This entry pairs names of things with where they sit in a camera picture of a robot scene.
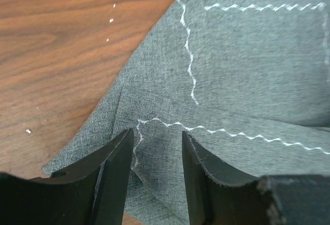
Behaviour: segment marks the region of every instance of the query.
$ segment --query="white stitching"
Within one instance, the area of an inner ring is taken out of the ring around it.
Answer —
[[[254,140],[254,139],[256,139],[256,138],[261,138],[261,139],[263,139],[263,140],[266,141],[266,142],[279,141],[279,142],[281,142],[284,146],[287,146],[287,147],[289,147],[289,146],[293,146],[293,145],[299,145],[299,146],[301,146],[303,149],[305,149],[305,150],[307,150],[307,151],[311,151],[311,150],[320,150],[323,154],[330,155],[330,152],[325,151],[325,150],[324,150],[323,148],[321,148],[321,147],[309,148],[309,147],[303,145],[301,142],[287,143],[287,142],[283,141],[283,140],[280,139],[280,138],[267,139],[267,138],[265,138],[263,135],[260,135],[260,134],[257,135],[257,136],[248,136],[248,135],[245,134],[244,132],[240,132],[240,133],[238,133],[238,134],[232,134],[232,133],[228,132],[228,131],[227,131],[226,129],[224,129],[224,128],[221,128],[221,129],[219,129],[219,130],[212,131],[212,130],[208,130],[208,129],[206,129],[206,128],[205,128],[204,126],[202,126],[202,125],[199,125],[199,126],[196,126],[196,127],[186,127],[186,126],[184,126],[184,125],[183,125],[182,123],[180,123],[180,122],[175,122],[175,123],[171,123],[171,124],[169,124],[169,123],[165,123],[165,122],[161,121],[159,118],[153,118],[153,119],[150,119],[150,120],[140,120],[140,119],[138,119],[138,125],[136,126],[136,129],[137,129],[137,131],[138,131],[138,134],[139,134],[139,136],[140,136],[140,139],[139,139],[138,143],[137,143],[137,144],[134,146],[134,148],[133,148],[133,153],[134,153],[134,156],[135,156],[134,168],[136,168],[136,167],[139,165],[139,161],[138,161],[138,159],[137,159],[137,157],[136,157],[136,149],[137,149],[137,147],[141,144],[141,142],[144,140],[144,138],[143,138],[143,136],[142,136],[142,134],[141,134],[141,132],[140,132],[140,124],[147,124],[147,123],[149,123],[149,122],[153,122],[153,121],[158,121],[158,122],[162,123],[165,127],[171,127],[171,126],[174,126],[174,125],[180,125],[182,128],[184,128],[184,129],[187,130],[187,131],[192,131],[192,130],[194,130],[194,129],[196,129],[196,128],[202,128],[202,129],[206,130],[206,131],[207,131],[208,133],[210,133],[210,134],[214,134],[214,133],[216,133],[216,132],[224,132],[224,133],[226,133],[227,135],[229,135],[230,137],[244,136],[244,137],[246,137],[246,138],[249,139],[249,140]]]
[[[279,7],[275,7],[274,5],[272,4],[268,4],[264,7],[259,7],[255,4],[251,4],[247,7],[241,7],[237,4],[233,4],[229,7],[224,7],[224,6],[221,6],[219,3],[215,3],[213,4],[212,6],[205,6],[204,9],[205,10],[210,10],[211,8],[213,7],[218,7],[220,8],[221,10],[223,11],[228,11],[229,9],[238,9],[242,12],[248,10],[248,9],[255,9],[255,10],[258,10],[258,11],[263,11],[265,9],[270,9],[270,10],[273,10],[275,12],[279,11],[281,8],[284,8],[284,9],[287,9],[288,11],[291,11],[293,9],[297,9],[299,11],[302,11],[306,8],[309,8],[310,10],[315,10],[315,9],[319,9],[319,11],[323,14],[323,23],[322,23],[322,28],[324,30],[324,39],[323,39],[323,48],[324,48],[324,51],[325,51],[325,60],[324,60],[324,64],[326,65],[327,69],[328,69],[328,76],[327,76],[327,82],[330,84],[330,62],[329,62],[329,58],[330,58],[330,49],[328,47],[328,37],[329,37],[329,29],[327,27],[327,20],[328,20],[328,14],[327,12],[324,10],[324,7],[326,6],[326,3],[324,2],[320,2],[318,3],[317,5],[313,6],[311,3],[308,3],[307,5],[305,6],[301,6],[299,4],[295,4],[293,6],[290,6],[288,4],[282,4],[280,5]]]
[[[187,24],[185,22],[186,4],[184,4],[181,0],[177,0],[177,2],[182,6],[182,9],[183,9],[180,22],[187,31],[187,40],[186,40],[185,48],[190,57],[190,63],[189,63],[187,72],[189,73],[190,77],[192,78],[192,90],[191,90],[190,96],[195,101],[195,104],[199,105],[199,102],[196,100],[195,94],[194,94],[195,88],[196,88],[196,79],[191,72],[191,65],[192,65],[192,62],[194,61],[194,55],[192,54],[191,50],[189,49],[190,28],[187,26]]]

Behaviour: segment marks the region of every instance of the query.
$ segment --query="gray towel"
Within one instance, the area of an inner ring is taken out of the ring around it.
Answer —
[[[329,174],[330,0],[176,0],[51,173],[135,129],[126,211],[189,224],[181,131],[249,174]]]

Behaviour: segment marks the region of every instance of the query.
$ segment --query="wooden table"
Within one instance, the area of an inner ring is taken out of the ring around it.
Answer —
[[[45,176],[173,1],[0,0],[0,170]]]

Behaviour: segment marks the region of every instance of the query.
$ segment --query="white zigzag stitch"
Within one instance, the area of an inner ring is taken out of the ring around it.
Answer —
[[[194,94],[195,88],[196,88],[196,79],[191,72],[191,65],[192,65],[192,62],[194,61],[194,55],[192,54],[191,50],[189,49],[190,28],[187,26],[187,24],[185,22],[186,4],[184,4],[181,0],[177,0],[177,2],[182,6],[182,9],[183,9],[180,22],[187,31],[187,40],[186,40],[185,48],[190,57],[190,63],[189,63],[187,72],[189,73],[190,77],[192,78],[192,90],[191,90],[190,96],[195,101],[195,104],[199,105],[199,102],[196,100],[195,94]]]
[[[275,6],[272,5],[272,4],[268,4],[268,5],[264,6],[264,7],[259,7],[259,6],[255,5],[255,4],[251,4],[251,5],[247,6],[247,7],[241,7],[241,6],[237,5],[237,4],[233,4],[233,5],[229,6],[229,7],[224,7],[224,6],[221,6],[219,3],[215,3],[215,4],[212,5],[212,6],[205,6],[204,9],[205,9],[205,10],[210,10],[210,9],[213,8],[213,7],[219,7],[219,8],[220,8],[221,10],[223,10],[223,11],[228,11],[228,10],[231,9],[231,8],[236,8],[236,9],[241,10],[242,12],[244,12],[244,11],[246,11],[246,10],[249,9],[249,8],[253,8],[253,9],[258,10],[258,11],[263,11],[263,10],[265,10],[266,8],[270,8],[271,10],[277,12],[277,11],[279,11],[281,8],[285,8],[285,9],[287,9],[288,11],[291,11],[291,10],[294,9],[294,8],[298,9],[299,11],[302,11],[302,10],[304,10],[304,9],[306,9],[306,8],[309,8],[309,9],[311,9],[311,10],[315,10],[316,8],[324,7],[325,5],[326,5],[325,3],[322,3],[322,2],[321,2],[321,3],[318,3],[318,4],[315,5],[315,6],[312,6],[312,4],[309,3],[309,4],[307,4],[306,6],[303,6],[303,7],[300,6],[299,4],[295,4],[295,5],[293,5],[293,6],[290,6],[290,5],[288,5],[288,4],[282,4],[282,5],[279,6],[279,7],[275,7]]]
[[[319,9],[319,11],[323,14],[323,24],[322,24],[322,28],[324,30],[324,39],[323,39],[323,48],[324,48],[324,51],[325,51],[325,60],[324,60],[324,64],[326,65],[326,67],[328,68],[328,77],[327,77],[327,82],[330,84],[330,62],[329,62],[329,58],[330,58],[330,49],[328,47],[328,37],[329,37],[329,29],[327,27],[327,20],[328,20],[328,14],[327,12],[324,10],[324,7],[326,6],[326,3],[324,2],[320,2],[318,3],[317,5],[313,6],[311,3],[308,3],[307,5],[305,6],[301,6],[299,4],[295,4],[293,6],[290,6],[288,4],[282,4],[280,5],[279,7],[275,7],[274,5],[272,4],[268,4],[264,7],[259,7],[255,4],[251,4],[247,7],[241,7],[237,4],[233,4],[229,7],[224,7],[224,6],[221,6],[219,3],[215,3],[213,4],[212,6],[205,6],[204,9],[205,10],[210,10],[211,8],[213,7],[218,7],[220,8],[221,10],[223,11],[228,11],[229,9],[231,8],[234,8],[234,9],[238,9],[242,12],[248,10],[248,9],[255,9],[255,10],[258,10],[258,11],[264,11],[265,9],[271,9],[275,12],[279,11],[281,8],[283,9],[287,9],[288,11],[291,11],[293,9],[297,9],[299,11],[302,11],[306,8],[310,9],[310,10],[315,10],[315,9]]]
[[[165,127],[171,127],[171,126],[174,126],[174,125],[180,125],[182,128],[184,128],[184,129],[187,130],[187,131],[192,131],[192,130],[194,130],[194,129],[196,129],[196,128],[202,128],[202,129],[206,130],[206,131],[207,131],[208,133],[210,133],[210,134],[214,134],[214,133],[216,133],[216,132],[224,132],[224,133],[226,133],[226,134],[227,134],[228,136],[230,136],[230,137],[244,136],[244,137],[246,137],[246,138],[249,139],[249,140],[254,140],[254,139],[256,139],[256,138],[261,138],[261,139],[263,139],[263,140],[266,141],[266,142],[279,141],[279,142],[281,142],[284,146],[287,146],[287,147],[289,147],[289,146],[293,146],[293,145],[299,145],[300,147],[302,147],[303,149],[305,149],[305,150],[307,150],[307,151],[311,151],[311,150],[320,150],[323,154],[330,155],[330,152],[325,151],[325,150],[324,150],[323,148],[321,148],[321,147],[309,148],[309,147],[303,145],[301,142],[287,143],[287,142],[283,141],[283,140],[280,139],[280,138],[267,139],[267,138],[265,138],[263,135],[260,135],[260,134],[259,134],[259,135],[256,135],[256,136],[248,136],[248,135],[247,135],[246,133],[244,133],[244,132],[240,132],[240,133],[238,133],[238,134],[232,134],[232,133],[228,132],[228,131],[227,131],[226,129],[224,129],[224,128],[221,128],[221,129],[219,129],[219,130],[212,131],[212,130],[208,130],[207,128],[205,128],[205,127],[202,126],[202,125],[199,125],[199,126],[196,126],[196,127],[186,127],[186,126],[184,126],[184,125],[183,125],[182,123],[180,123],[180,122],[175,122],[175,123],[165,123],[165,122],[161,121],[159,118],[153,118],[153,119],[150,119],[150,120],[140,120],[140,119],[138,119],[138,125],[136,126],[136,129],[137,129],[137,131],[138,131],[138,133],[139,133],[140,139],[139,139],[138,143],[135,145],[135,147],[133,148],[133,153],[134,153],[134,156],[135,156],[135,164],[134,164],[134,168],[137,167],[137,165],[139,164],[139,161],[138,161],[138,159],[137,159],[137,157],[136,157],[136,148],[137,148],[137,147],[141,144],[141,142],[144,140],[144,138],[143,138],[143,136],[142,136],[142,134],[141,134],[141,132],[140,132],[140,124],[147,124],[147,123],[150,123],[150,122],[153,122],[153,121],[158,121],[158,122],[162,123]]]

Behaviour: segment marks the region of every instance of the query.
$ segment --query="wood grain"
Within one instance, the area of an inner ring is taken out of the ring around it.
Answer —
[[[45,176],[173,1],[0,0],[0,170]]]

